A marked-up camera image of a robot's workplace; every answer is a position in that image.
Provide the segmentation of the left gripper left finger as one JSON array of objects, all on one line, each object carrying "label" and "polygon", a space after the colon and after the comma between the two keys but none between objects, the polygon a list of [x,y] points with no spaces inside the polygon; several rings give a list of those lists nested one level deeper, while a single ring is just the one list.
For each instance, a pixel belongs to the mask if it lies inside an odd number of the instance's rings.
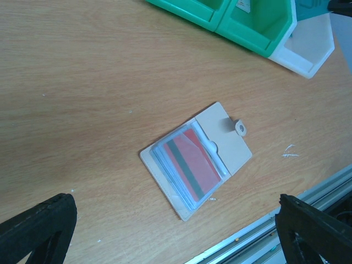
[{"label": "left gripper left finger", "polygon": [[1,263],[63,263],[77,222],[71,194],[57,194],[1,223]]}]

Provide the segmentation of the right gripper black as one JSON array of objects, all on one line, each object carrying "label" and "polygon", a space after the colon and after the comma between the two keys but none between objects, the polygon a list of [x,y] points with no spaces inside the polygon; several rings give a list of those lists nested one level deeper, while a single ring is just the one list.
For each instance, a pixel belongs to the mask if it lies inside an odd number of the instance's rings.
[{"label": "right gripper black", "polygon": [[330,0],[327,6],[329,12],[334,14],[351,14],[351,0]]}]

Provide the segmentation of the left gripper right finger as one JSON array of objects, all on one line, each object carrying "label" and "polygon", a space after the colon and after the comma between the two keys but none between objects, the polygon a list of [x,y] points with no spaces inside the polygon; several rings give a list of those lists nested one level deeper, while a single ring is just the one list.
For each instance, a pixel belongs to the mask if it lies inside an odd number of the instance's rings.
[{"label": "left gripper right finger", "polygon": [[292,195],[280,195],[276,229],[287,263],[351,263],[351,227]]}]

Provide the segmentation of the teal credit card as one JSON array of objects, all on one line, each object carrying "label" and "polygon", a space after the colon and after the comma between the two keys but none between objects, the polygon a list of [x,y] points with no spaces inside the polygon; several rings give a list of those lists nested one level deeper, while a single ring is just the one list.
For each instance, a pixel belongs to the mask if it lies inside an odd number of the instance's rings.
[{"label": "teal credit card", "polygon": [[295,0],[297,21],[328,13],[329,0]]}]

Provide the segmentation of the red credit card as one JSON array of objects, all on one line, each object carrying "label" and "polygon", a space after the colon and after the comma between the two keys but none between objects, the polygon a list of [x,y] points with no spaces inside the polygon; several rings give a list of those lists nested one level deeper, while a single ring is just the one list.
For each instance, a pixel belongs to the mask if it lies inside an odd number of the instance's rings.
[{"label": "red credit card", "polygon": [[170,180],[190,206],[195,207],[221,182],[192,128],[172,136],[160,148],[168,161]]}]

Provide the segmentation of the beige leather card holder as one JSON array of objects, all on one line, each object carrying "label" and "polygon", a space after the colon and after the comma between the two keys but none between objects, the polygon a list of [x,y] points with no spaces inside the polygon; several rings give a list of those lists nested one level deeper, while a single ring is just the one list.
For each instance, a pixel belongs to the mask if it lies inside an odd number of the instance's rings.
[{"label": "beige leather card holder", "polygon": [[182,221],[251,157],[246,127],[220,102],[140,152],[140,158]]}]

